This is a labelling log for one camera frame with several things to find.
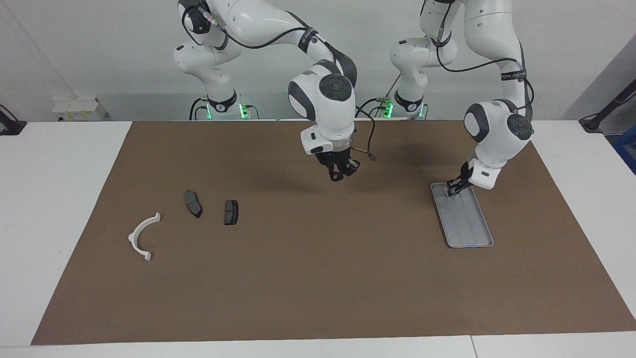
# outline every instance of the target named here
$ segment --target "white robotic arm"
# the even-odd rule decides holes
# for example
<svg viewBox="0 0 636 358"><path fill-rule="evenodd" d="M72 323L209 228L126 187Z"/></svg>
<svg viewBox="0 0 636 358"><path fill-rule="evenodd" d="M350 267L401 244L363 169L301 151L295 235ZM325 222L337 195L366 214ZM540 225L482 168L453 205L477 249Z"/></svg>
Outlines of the white robotic arm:
<svg viewBox="0 0 636 358"><path fill-rule="evenodd" d="M264 0L179 0L179 13L192 43L175 50L175 61L201 79L217 111L233 106L237 92L216 66L240 55L240 47L293 44L315 60L288 87L294 110L315 122L301 133L303 147L329 169L334 182L357 171L360 163L350 158L349 148L357 80L351 59L296 15Z"/></svg>
<svg viewBox="0 0 636 358"><path fill-rule="evenodd" d="M466 7L465 32L468 47L497 64L501 72L503 99L471 105L464 116L467 132L478 143L463 165L461 175L448 182L448 193L454 195L475 184L492 189L501 168L529 142L533 133L532 100L527 89L523 48L512 21L511 0L427 0L420 14L420 28L425 38L406 39L396 43L391 52L401 77L394 93L396 108L414 117L421 106L427 81L421 72L428 67L446 67L457 55L452 25L460 4Z"/></svg>

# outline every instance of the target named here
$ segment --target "white table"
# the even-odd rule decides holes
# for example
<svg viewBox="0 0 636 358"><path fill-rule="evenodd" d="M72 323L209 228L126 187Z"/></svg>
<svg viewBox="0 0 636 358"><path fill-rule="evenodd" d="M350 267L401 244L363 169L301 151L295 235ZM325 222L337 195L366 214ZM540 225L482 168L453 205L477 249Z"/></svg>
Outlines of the white table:
<svg viewBox="0 0 636 358"><path fill-rule="evenodd" d="M636 176L577 122L533 126L537 151L633 315ZM129 128L31 123L0 138L0 357L636 357L636 332L28 347Z"/></svg>

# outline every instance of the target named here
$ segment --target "brown table mat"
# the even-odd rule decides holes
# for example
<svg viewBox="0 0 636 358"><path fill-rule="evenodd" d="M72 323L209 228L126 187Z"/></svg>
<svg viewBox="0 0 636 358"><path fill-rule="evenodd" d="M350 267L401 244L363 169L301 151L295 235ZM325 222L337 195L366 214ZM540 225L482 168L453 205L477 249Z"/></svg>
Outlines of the brown table mat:
<svg viewBox="0 0 636 358"><path fill-rule="evenodd" d="M636 331L532 145L476 189L495 246L451 249L429 186L473 149L462 122L380 122L340 183L309 125L134 123L32 343ZM157 211L147 262L127 236Z"/></svg>

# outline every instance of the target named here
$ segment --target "blue object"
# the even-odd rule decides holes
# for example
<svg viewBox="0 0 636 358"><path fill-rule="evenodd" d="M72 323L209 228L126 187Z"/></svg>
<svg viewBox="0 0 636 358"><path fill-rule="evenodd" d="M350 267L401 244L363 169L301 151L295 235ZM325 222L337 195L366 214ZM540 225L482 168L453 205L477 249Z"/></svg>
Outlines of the blue object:
<svg viewBox="0 0 636 358"><path fill-rule="evenodd" d="M612 147L623 158L632 172L636 174L636 125L618 138L612 144Z"/></svg>

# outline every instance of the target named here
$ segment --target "gray rectangular tray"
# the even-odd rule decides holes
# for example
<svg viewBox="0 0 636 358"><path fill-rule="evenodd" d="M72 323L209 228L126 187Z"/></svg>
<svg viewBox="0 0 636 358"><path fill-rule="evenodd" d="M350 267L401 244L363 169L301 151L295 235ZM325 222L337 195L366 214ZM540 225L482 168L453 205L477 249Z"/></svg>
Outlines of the gray rectangular tray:
<svg viewBox="0 0 636 358"><path fill-rule="evenodd" d="M433 183L431 190L448 246L476 248L494 244L472 187L453 197L448 197L446 183Z"/></svg>

